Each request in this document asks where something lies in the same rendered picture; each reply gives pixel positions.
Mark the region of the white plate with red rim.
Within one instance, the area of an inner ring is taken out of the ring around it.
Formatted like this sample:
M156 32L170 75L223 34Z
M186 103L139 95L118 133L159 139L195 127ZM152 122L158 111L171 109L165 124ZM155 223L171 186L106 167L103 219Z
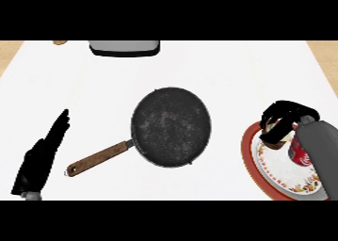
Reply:
M246 129L241 154L248 173L264 194L276 201L326 201L328 195L313 165L295 164L288 156L292 135L279 150L260 140L260 124Z

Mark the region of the red soda can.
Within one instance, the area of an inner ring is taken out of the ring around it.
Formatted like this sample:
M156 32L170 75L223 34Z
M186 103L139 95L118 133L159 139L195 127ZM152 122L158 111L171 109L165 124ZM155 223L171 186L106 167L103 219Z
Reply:
M289 156L291 161L298 166L308 167L311 165L308 154L301 147L300 139L297 137L297 125L292 125L291 144L289 144L289 149L288 149L288 156Z

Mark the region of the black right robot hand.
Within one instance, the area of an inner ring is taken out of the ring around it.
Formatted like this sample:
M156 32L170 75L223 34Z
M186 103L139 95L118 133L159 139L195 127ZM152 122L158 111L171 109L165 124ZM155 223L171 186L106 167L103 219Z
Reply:
M291 101L272 103L261 114L260 128L264 129L272 123L276 126L260 136L260 139L270 144L277 144L292 131L292 123L300 122L304 116L308 116L314 121L320 119L319 112L303 104Z

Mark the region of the grey and black appliance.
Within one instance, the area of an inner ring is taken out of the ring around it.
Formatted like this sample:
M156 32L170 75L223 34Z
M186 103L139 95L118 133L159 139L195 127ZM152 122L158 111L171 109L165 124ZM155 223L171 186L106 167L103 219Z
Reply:
M159 51L158 40L92 40L89 49L96 56L154 56Z

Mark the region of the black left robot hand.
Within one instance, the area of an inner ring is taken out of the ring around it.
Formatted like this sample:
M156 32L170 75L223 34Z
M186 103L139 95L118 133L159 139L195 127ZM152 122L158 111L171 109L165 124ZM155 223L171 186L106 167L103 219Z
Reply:
M15 176L12 194L40 193L44 187L64 134L69 128L68 110L61 112L46 138L41 138L25 152L24 161Z

